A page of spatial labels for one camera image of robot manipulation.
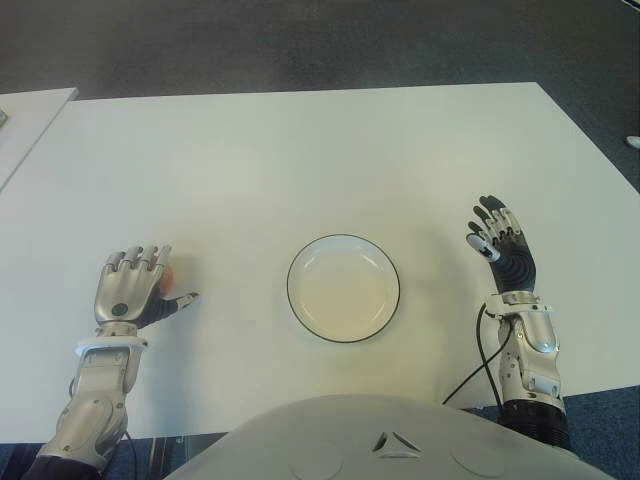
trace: white table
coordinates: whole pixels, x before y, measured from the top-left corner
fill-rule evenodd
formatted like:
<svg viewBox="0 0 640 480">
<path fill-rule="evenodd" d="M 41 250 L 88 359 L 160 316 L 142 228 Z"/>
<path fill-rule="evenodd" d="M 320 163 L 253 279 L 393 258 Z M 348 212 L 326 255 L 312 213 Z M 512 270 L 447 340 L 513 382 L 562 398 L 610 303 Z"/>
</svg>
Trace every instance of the white table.
<svg viewBox="0 0 640 480">
<path fill-rule="evenodd" d="M 525 227 L 564 394 L 640 383 L 639 196 L 536 84 L 71 102 L 0 195 L 0 441 L 53 433 L 101 263 L 134 244 L 172 244 L 176 293 L 202 293 L 142 332 L 134 436 L 331 393 L 442 400 L 479 362 L 494 287 L 464 237 L 486 193 Z M 294 255 L 331 233 L 399 272 L 396 317 L 361 343 L 313 336 L 287 303 Z M 482 375 L 451 402 L 489 403 Z"/>
<path fill-rule="evenodd" d="M 0 127 L 0 190 L 58 112 L 77 93 L 75 88 L 61 88 L 0 95 L 0 109 L 9 116 Z"/>
</svg>

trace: plate rim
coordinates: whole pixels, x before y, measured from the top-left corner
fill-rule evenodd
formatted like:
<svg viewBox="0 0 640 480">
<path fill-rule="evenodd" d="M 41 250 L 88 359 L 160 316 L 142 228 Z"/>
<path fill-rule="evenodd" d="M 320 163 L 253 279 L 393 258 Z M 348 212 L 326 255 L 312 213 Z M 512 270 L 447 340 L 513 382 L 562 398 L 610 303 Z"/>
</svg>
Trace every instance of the plate rim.
<svg viewBox="0 0 640 480">
<path fill-rule="evenodd" d="M 309 247 L 311 244 L 313 244 L 313 243 L 315 243 L 317 241 L 323 240 L 325 238 L 329 238 L 329 237 L 353 237 L 353 238 L 357 238 L 358 240 L 362 240 L 364 242 L 370 243 L 371 245 L 376 247 L 378 250 L 380 250 L 382 255 L 384 255 L 384 257 L 389 261 L 389 263 L 391 264 L 391 268 L 393 268 L 393 272 L 396 274 L 396 281 L 398 282 L 398 296 L 396 298 L 396 304 L 393 307 L 393 311 L 391 312 L 391 315 L 389 315 L 389 318 L 387 319 L 387 321 L 384 322 L 384 325 L 382 325 L 378 330 L 373 332 L 371 335 L 359 338 L 357 340 L 334 340 L 332 338 L 327 338 L 327 337 L 324 337 L 324 336 L 320 335 L 317 332 L 314 332 L 307 325 L 305 325 L 305 323 L 300 319 L 300 317 L 296 313 L 296 309 L 293 307 L 293 303 L 291 302 L 291 295 L 289 294 L 289 278 L 291 277 L 291 270 L 293 268 L 294 263 L 296 263 L 296 260 L 298 259 L 300 254 L 302 252 L 304 252 L 306 250 L 306 248 Z M 300 325 L 302 325 L 306 330 L 308 330 L 309 332 L 314 334 L 316 337 L 322 338 L 323 340 L 326 340 L 326 341 L 332 342 L 332 343 L 357 343 L 357 342 L 362 342 L 362 341 L 367 340 L 367 339 L 377 335 L 378 333 L 380 333 L 382 330 L 384 330 L 387 327 L 387 325 L 389 325 L 391 323 L 391 320 L 393 320 L 393 317 L 395 317 L 396 312 L 398 311 L 398 306 L 400 305 L 400 297 L 402 295 L 402 285 L 400 284 L 400 275 L 398 275 L 398 269 L 396 268 L 395 264 L 393 263 L 393 260 L 391 260 L 389 255 L 387 255 L 387 252 L 385 252 L 382 248 L 380 248 L 377 244 L 375 244 L 371 240 L 367 240 L 364 237 L 361 237 L 359 235 L 353 235 L 351 233 L 331 233 L 329 235 L 323 235 L 322 237 L 318 237 L 318 238 L 310 241 L 304 247 L 302 247 L 300 250 L 298 250 L 298 253 L 295 254 L 293 259 L 291 260 L 291 263 L 289 264 L 289 270 L 287 271 L 287 280 L 286 280 L 285 290 L 287 292 L 287 301 L 289 302 L 289 308 L 291 308 L 291 311 L 293 312 L 293 315 L 296 317 L 296 320 L 298 320 L 298 323 L 300 323 Z"/>
</svg>

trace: floor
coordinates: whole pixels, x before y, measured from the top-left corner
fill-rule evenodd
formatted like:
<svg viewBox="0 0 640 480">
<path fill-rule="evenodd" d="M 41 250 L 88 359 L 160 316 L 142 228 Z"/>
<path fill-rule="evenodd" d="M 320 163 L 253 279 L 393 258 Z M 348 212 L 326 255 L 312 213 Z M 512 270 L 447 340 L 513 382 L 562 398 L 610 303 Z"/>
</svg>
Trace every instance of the floor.
<svg viewBox="0 0 640 480">
<path fill-rule="evenodd" d="M 536 81 L 640 191 L 640 13 L 617 0 L 4 0 L 0 92 L 81 99 Z M 576 451 L 640 479 L 640 388 L 567 399 Z M 491 417 L 491 409 L 476 412 Z M 139 472 L 184 462 L 137 440 Z M 123 442 L 107 478 L 131 478 Z M 37 446 L 0 445 L 0 479 Z"/>
</svg>

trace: black fingertip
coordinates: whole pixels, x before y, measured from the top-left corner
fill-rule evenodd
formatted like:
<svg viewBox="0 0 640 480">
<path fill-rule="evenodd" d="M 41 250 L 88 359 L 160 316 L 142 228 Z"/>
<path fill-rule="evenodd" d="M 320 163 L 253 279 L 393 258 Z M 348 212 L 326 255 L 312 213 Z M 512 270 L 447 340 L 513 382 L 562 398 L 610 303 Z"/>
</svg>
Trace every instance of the black fingertip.
<svg viewBox="0 0 640 480">
<path fill-rule="evenodd" d="M 478 215 L 480 217 L 480 220 L 482 220 L 485 224 L 487 223 L 487 220 L 489 219 L 489 214 L 485 212 L 482 208 L 476 205 L 475 207 L 473 207 L 473 213 Z"/>
<path fill-rule="evenodd" d="M 467 225 L 469 225 L 473 233 L 480 233 L 482 231 L 482 228 L 476 222 L 469 222 Z"/>
<path fill-rule="evenodd" d="M 489 200 L 493 202 L 498 208 L 507 208 L 507 206 L 502 203 L 500 199 L 494 197 L 493 195 L 489 195 Z"/>
<path fill-rule="evenodd" d="M 504 203 L 502 203 L 493 195 L 489 195 L 488 197 L 480 197 L 480 203 L 490 212 L 493 210 L 500 210 L 501 208 L 504 208 Z"/>
</svg>

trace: silver arm casing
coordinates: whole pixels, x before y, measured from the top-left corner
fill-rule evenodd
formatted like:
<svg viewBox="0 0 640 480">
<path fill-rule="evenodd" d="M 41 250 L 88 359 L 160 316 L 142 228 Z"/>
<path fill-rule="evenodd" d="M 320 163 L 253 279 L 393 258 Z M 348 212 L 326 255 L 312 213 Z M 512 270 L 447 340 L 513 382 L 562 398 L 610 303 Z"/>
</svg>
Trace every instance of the silver arm casing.
<svg viewBox="0 0 640 480">
<path fill-rule="evenodd" d="M 564 412 L 556 367 L 560 342 L 551 323 L 552 311 L 528 291 L 492 295 L 487 301 L 487 312 L 501 320 L 500 343 L 508 335 L 509 323 L 513 326 L 500 363 L 504 402 L 535 400 Z"/>
<path fill-rule="evenodd" d="M 61 457 L 104 470 L 127 428 L 125 397 L 133 387 L 146 341 L 128 322 L 110 322 L 79 344 L 73 396 L 55 436 L 38 456 Z"/>
</svg>

